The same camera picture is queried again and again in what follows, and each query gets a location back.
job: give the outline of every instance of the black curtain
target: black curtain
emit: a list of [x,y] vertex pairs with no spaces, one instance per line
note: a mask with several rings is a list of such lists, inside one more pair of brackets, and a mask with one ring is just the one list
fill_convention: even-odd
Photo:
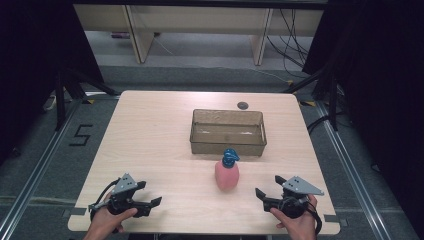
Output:
[[424,239],[424,1],[369,2],[349,74],[339,83],[353,124]]
[[59,69],[103,78],[71,2],[2,0],[0,26],[1,164],[41,113]]
[[303,72],[322,69],[334,52],[343,31],[357,14],[360,0],[329,0],[309,49]]

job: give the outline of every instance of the black cable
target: black cable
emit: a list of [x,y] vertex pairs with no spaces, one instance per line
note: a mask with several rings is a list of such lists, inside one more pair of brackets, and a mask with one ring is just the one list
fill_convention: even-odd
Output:
[[284,53],[283,51],[281,51],[277,46],[274,45],[274,43],[271,41],[271,39],[269,38],[269,36],[267,36],[267,39],[269,41],[269,43],[271,44],[271,46],[277,51],[277,53],[281,54],[283,56],[283,66],[284,66],[284,70],[286,70],[286,72],[288,74],[290,74],[293,77],[297,77],[297,78],[305,78],[303,76],[298,76],[296,74],[291,73],[287,67],[286,67],[286,58],[289,59],[290,61],[292,61],[293,63],[297,64],[299,67],[303,68],[303,65],[299,62],[297,62],[294,58],[288,56],[286,53]]
[[306,208],[306,211],[308,211],[317,221],[317,227],[315,228],[315,235],[318,235],[318,233],[321,231],[322,228],[322,220],[318,215],[317,209],[312,205],[312,203],[308,202],[308,204],[314,209],[311,210],[309,208]]
[[97,201],[96,201],[96,203],[95,203],[94,205],[99,204],[99,202],[103,199],[103,196],[105,195],[106,191],[107,191],[110,187],[112,187],[112,186],[116,185],[116,184],[119,182],[119,180],[121,180],[121,178],[118,178],[117,180],[115,180],[115,181],[113,181],[113,182],[109,183],[109,185],[107,185],[107,187],[106,187],[106,188],[103,190],[103,192],[100,194],[99,198],[97,199]]
[[[281,36],[279,36],[280,37],[280,40],[285,44],[285,45],[288,45],[288,43],[286,42],[286,40],[284,40],[283,39],[283,37],[281,37]],[[296,48],[294,48],[294,47],[292,47],[292,46],[290,46],[289,45],[289,48],[291,49],[291,50],[293,50],[293,51],[300,51],[302,54],[308,54],[307,52],[302,52],[301,50],[299,50],[299,49],[296,49]]]
[[293,50],[295,50],[295,51],[297,51],[298,53],[299,53],[299,57],[300,57],[300,59],[302,60],[302,62],[303,62],[303,59],[304,60],[306,60],[306,58],[305,58],[305,56],[303,56],[303,54],[308,54],[308,51],[305,49],[305,48],[303,48],[300,44],[299,44],[299,42],[297,41],[297,35],[296,35],[296,25],[295,25],[295,20],[296,20],[296,10],[294,10],[294,9],[292,9],[292,27],[290,28],[290,26],[289,26],[289,24],[288,24],[288,22],[287,22],[287,20],[286,20],[286,18],[285,18],[285,16],[284,16],[284,13],[283,13],[283,11],[280,9],[280,13],[281,13],[281,16],[283,17],[283,20],[284,20],[284,23],[286,24],[286,27],[287,27],[287,30],[289,31],[289,33],[290,33],[290,35],[289,35],[289,40],[288,40],[288,42],[286,43],[285,41],[283,41],[285,44],[286,44],[286,46],[289,46],[289,43],[290,43],[290,39],[291,38],[293,38],[293,41],[295,42],[295,44],[296,44],[296,47],[297,47],[297,49],[294,49],[294,48],[292,48]]
[[[337,115],[343,115],[343,114],[345,114],[345,111],[340,111],[340,112],[337,112],[336,113],[336,116]],[[320,123],[322,123],[322,122],[324,122],[325,120],[329,120],[330,119],[330,116],[329,115],[325,115],[325,116],[322,116],[322,117],[320,117],[320,118],[318,118],[317,120],[315,120],[314,122],[312,122],[311,124],[309,124],[308,126],[307,126],[307,129],[308,129],[308,132],[309,132],[309,135],[311,135],[311,133],[312,133],[312,131],[320,124]]]

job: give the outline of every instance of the human hand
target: human hand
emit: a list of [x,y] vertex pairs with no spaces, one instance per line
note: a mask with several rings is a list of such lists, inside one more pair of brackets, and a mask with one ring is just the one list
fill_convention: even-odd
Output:
[[[316,208],[317,199],[314,195],[308,194],[308,198],[312,206]],[[271,208],[270,212],[280,220],[280,223],[276,225],[277,228],[286,228],[291,239],[293,240],[314,240],[315,235],[315,218],[311,213],[305,211],[302,216],[292,219],[287,217],[283,212],[276,208]]]
[[113,215],[106,206],[100,208],[94,215],[84,240],[103,240],[115,229],[118,229],[120,233],[124,232],[124,227],[121,225],[121,222],[133,217],[137,214],[137,211],[137,208],[131,208],[121,214]]

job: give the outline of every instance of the gray carpet floor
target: gray carpet floor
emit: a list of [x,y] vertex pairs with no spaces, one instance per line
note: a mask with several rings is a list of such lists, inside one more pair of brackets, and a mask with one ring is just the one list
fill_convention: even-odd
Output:
[[[118,91],[137,89],[281,92],[288,87],[287,81],[299,82],[302,79],[285,71],[257,72],[223,68],[103,66],[101,71],[106,84]],[[86,91],[97,91],[88,85],[83,87]],[[299,90],[295,95],[299,101],[310,101],[312,90],[313,84]],[[11,239],[81,239],[83,237],[82,232],[68,230],[69,211],[78,198],[117,102],[116,99],[97,99],[91,104],[78,104],[65,135],[53,154]],[[314,106],[300,105],[299,107],[306,126],[320,117]],[[26,184],[26,180],[54,134],[55,121],[55,109],[40,114],[19,146],[21,155],[9,158],[0,167],[0,216],[6,216],[14,198]],[[372,159],[354,126],[351,125],[349,117],[341,115],[338,116],[337,121],[340,137],[393,239],[418,239],[384,179],[378,172],[371,169]],[[81,124],[90,125],[80,132],[90,135],[90,138],[85,146],[72,146],[73,143],[83,141],[75,137]],[[319,239],[376,239],[324,125],[318,125],[310,136],[342,226],[339,234],[320,236]],[[110,237],[110,239],[127,238],[126,234],[115,234]],[[273,236],[272,239],[288,238],[281,235]]]

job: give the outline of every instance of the spray bottle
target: spray bottle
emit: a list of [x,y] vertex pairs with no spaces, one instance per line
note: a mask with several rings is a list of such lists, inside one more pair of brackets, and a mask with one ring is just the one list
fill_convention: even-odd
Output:
[[224,151],[224,157],[215,164],[216,184],[222,191],[230,191],[237,186],[240,173],[236,161],[240,158],[234,149]]

